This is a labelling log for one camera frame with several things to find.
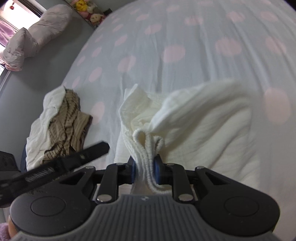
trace bed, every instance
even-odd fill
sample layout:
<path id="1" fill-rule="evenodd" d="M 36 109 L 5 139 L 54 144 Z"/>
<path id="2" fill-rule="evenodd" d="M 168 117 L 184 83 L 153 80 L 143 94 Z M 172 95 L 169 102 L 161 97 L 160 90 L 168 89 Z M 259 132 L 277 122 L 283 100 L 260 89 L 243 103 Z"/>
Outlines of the bed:
<path id="1" fill-rule="evenodd" d="M 81 49 L 64 86 L 93 115 L 84 146 L 100 140 L 113 163 L 119 107 L 134 84 L 167 93 L 234 78 L 252 96 L 260 190 L 275 198 L 275 234 L 296 236 L 296 13 L 283 0 L 139 0 L 109 15 Z"/>

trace beige garment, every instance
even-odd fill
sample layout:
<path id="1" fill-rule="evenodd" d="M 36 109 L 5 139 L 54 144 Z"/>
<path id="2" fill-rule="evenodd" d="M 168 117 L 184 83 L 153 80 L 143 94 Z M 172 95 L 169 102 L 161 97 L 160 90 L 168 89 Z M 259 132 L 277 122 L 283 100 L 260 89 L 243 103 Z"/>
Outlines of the beige garment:
<path id="1" fill-rule="evenodd" d="M 42 164 L 82 150 L 91 121 L 91 115 L 80 111 L 78 95 L 66 90 L 60 110 L 49 124 L 51 148 L 45 152 Z"/>

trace ribbed plastic surface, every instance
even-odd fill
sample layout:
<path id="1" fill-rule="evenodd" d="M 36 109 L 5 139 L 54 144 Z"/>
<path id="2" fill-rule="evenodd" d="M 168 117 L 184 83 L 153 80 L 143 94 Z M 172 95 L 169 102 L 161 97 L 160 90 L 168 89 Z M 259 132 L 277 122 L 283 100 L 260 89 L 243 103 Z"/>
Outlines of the ribbed plastic surface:
<path id="1" fill-rule="evenodd" d="M 279 241 L 271 232 L 250 238 L 223 234 L 207 225 L 193 205 L 177 203 L 171 196 L 132 195 L 123 195 L 111 204 L 98 205 L 82 226 L 69 233 L 55 237 L 19 233 L 12 240 Z"/>

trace metal screw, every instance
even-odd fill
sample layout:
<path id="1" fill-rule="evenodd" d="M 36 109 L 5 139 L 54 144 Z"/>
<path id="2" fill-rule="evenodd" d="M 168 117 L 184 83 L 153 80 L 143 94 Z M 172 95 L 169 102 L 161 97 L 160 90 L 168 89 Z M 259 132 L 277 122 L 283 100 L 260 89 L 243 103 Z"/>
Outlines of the metal screw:
<path id="1" fill-rule="evenodd" d="M 188 193 L 183 193 L 181 195 L 179 195 L 179 200 L 182 202 L 189 202 L 193 200 L 193 196 L 191 194 Z"/>
<path id="2" fill-rule="evenodd" d="M 101 194 L 96 198 L 99 202 L 108 202 L 112 199 L 112 197 L 108 194 Z"/>

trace white cloth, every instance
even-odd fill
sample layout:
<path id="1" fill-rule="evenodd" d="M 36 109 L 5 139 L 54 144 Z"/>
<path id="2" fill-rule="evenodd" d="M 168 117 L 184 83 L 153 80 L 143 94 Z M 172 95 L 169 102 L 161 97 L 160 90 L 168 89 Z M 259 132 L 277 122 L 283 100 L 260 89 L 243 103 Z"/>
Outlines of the white cloth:
<path id="1" fill-rule="evenodd" d="M 127 95 L 119 110 L 115 162 L 126 162 L 129 155 L 136 161 L 133 193 L 167 192 L 153 178 L 153 157 L 158 153 L 164 163 L 189 170 L 205 166 L 258 188 L 252 111 L 240 83 L 223 80 L 169 95 L 147 94 L 135 85 Z"/>
<path id="2" fill-rule="evenodd" d="M 29 29 L 21 28 L 0 53 L 0 64 L 12 71 L 22 69 L 25 58 L 35 56 L 50 40 L 59 36 L 72 19 L 73 9 L 64 4 L 49 8 Z"/>
<path id="3" fill-rule="evenodd" d="M 28 171 L 41 165 L 44 152 L 50 148 L 48 126 L 50 120 L 59 112 L 65 94 L 65 88 L 61 85 L 44 97 L 43 112 L 31 125 L 30 135 L 27 138 L 26 163 Z"/>

